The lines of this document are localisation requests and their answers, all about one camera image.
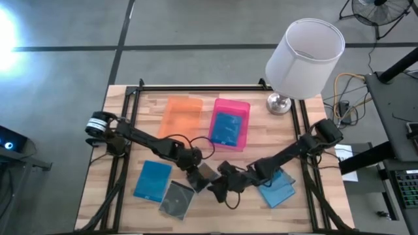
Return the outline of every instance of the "blue case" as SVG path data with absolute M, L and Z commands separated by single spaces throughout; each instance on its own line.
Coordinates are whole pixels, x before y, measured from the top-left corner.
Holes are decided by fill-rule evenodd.
M 154 202 L 162 202 L 170 173 L 170 165 L 145 161 L 133 195 Z
M 217 144 L 236 147 L 241 130 L 242 117 L 218 113 L 216 115 L 211 141 Z
M 271 187 L 260 185 L 257 188 L 267 204 L 271 208 L 275 208 L 278 204 L 294 195 L 295 190 L 292 186 L 294 182 L 295 180 L 287 175 L 286 172 L 280 170 L 275 173 Z

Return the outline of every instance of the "lamp base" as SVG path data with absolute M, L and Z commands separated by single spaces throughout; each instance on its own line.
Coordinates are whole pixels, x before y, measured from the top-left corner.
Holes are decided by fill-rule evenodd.
M 266 106 L 270 113 L 283 115 L 289 111 L 292 103 L 289 98 L 273 93 L 268 97 Z

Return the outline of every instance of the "white lampshade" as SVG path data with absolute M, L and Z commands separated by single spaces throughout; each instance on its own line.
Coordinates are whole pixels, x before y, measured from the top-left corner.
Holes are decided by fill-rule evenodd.
M 301 19 L 288 28 L 266 66 L 274 91 L 292 99 L 319 94 L 346 42 L 341 32 L 323 20 Z

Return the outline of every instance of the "keyboard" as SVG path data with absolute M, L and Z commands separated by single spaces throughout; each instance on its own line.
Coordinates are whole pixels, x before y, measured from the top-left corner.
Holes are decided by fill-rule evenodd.
M 397 170 L 394 174 L 404 207 L 418 208 L 418 170 Z

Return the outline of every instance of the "concrete floor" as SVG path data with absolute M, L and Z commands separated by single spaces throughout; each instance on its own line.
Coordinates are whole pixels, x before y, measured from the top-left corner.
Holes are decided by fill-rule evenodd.
M 299 18 L 333 23 L 348 43 L 374 42 L 374 30 L 356 19 L 338 21 L 344 0 L 137 0 L 126 45 L 278 43 L 287 26 Z M 128 0 L 0 0 L 0 22 L 9 30 L 0 49 L 11 46 L 115 46 Z M 380 42 L 417 42 L 417 15 L 406 16 Z M 347 48 L 325 89 L 332 96 L 341 72 L 369 73 L 371 48 Z M 376 48 L 371 66 L 383 71 L 412 48 Z M 265 77 L 273 49 L 123 52 L 116 84 L 254 84 Z M 30 137 L 37 157 L 54 162 L 50 172 L 31 175 L 18 215 L 7 234 L 49 234 L 72 230 L 88 169 L 91 148 L 84 127 L 100 110 L 115 51 L 16 52 L 0 54 L 0 125 Z M 340 91 L 344 86 L 340 82 Z M 362 84 L 353 81 L 350 87 Z M 354 102 L 366 89 L 345 99 Z M 344 142 L 386 141 L 373 103 L 356 127 L 343 130 Z M 363 231 L 408 234 L 403 221 L 374 215 L 385 210 L 381 195 L 349 196 L 355 225 Z

